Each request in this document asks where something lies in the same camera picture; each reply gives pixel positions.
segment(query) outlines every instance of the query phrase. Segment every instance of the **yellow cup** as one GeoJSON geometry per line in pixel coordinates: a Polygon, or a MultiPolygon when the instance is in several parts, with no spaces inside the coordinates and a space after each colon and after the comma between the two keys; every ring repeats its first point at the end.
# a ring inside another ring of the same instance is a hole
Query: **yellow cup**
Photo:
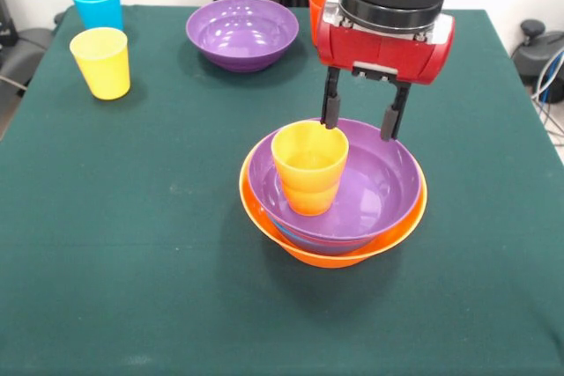
{"type": "Polygon", "coordinates": [[[94,97],[119,99],[130,89],[130,62],[124,32],[106,27],[83,31],[70,42],[70,51],[94,97]]]}
{"type": "Polygon", "coordinates": [[[272,157],[290,207],[305,216],[329,209],[345,170],[349,142],[340,129],[317,121],[282,128],[272,139],[272,157]]]}

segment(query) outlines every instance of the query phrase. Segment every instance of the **dark green table cover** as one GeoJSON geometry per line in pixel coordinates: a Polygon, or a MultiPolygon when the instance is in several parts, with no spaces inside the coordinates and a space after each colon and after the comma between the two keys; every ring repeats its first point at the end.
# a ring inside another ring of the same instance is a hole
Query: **dark green table cover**
{"type": "MultiPolygon", "coordinates": [[[[0,143],[0,373],[564,374],[564,172],[483,11],[457,11],[443,73],[400,138],[429,200],[401,246],[306,266],[241,207],[262,136],[320,113],[301,31],[239,75],[187,42],[193,9],[124,8],[132,90],[95,100],[71,9],[0,143]]],[[[393,89],[343,75],[342,115],[393,89]]]]}

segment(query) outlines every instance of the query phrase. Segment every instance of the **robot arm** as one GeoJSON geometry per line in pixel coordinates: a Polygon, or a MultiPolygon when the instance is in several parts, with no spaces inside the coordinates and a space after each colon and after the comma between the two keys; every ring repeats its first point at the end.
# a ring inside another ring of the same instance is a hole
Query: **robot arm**
{"type": "Polygon", "coordinates": [[[384,114],[382,139],[396,138],[411,84],[431,84],[454,36],[443,0],[327,0],[317,27],[317,51],[328,66],[322,124],[338,123],[340,70],[389,81],[396,98],[384,114]]]}

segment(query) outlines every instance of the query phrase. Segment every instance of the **purple bowl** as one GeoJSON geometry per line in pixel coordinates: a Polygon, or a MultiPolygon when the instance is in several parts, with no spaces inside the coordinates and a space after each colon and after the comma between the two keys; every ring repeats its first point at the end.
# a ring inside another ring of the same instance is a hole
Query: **purple bowl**
{"type": "Polygon", "coordinates": [[[298,35],[298,19],[271,0],[217,0],[195,11],[186,34],[216,65],[253,72],[275,63],[298,35]]]}
{"type": "Polygon", "coordinates": [[[359,240],[322,240],[319,238],[309,237],[303,232],[295,231],[285,227],[268,215],[269,220],[276,228],[293,244],[304,251],[322,255],[340,255],[350,253],[364,247],[374,238],[361,238],[359,240]]]}
{"type": "Polygon", "coordinates": [[[384,142],[378,128],[343,118],[338,127],[349,140],[349,155],[335,201],[322,215],[305,217],[290,209],[271,155],[277,131],[256,147],[249,185],[271,220],[294,236],[367,243],[407,216],[421,179],[410,152],[398,141],[384,142]]]}

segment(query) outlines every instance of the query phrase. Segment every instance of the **plastic cup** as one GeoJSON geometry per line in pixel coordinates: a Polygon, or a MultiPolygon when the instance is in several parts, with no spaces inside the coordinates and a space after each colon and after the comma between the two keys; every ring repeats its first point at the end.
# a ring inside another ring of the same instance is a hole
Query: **plastic cup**
{"type": "Polygon", "coordinates": [[[325,5],[325,0],[309,0],[309,20],[311,23],[311,40],[314,42],[314,46],[317,46],[317,22],[319,21],[319,15],[321,14],[321,9],[325,5]]]}
{"type": "Polygon", "coordinates": [[[75,36],[70,51],[94,97],[114,100],[130,89],[127,35],[115,28],[93,28],[75,36]]]}
{"type": "Polygon", "coordinates": [[[274,165],[290,207],[305,216],[321,215],[337,195],[349,143],[340,129],[317,121],[291,123],[272,139],[274,165]]]}
{"type": "Polygon", "coordinates": [[[85,28],[109,26],[123,29],[120,0],[73,0],[85,28]]]}

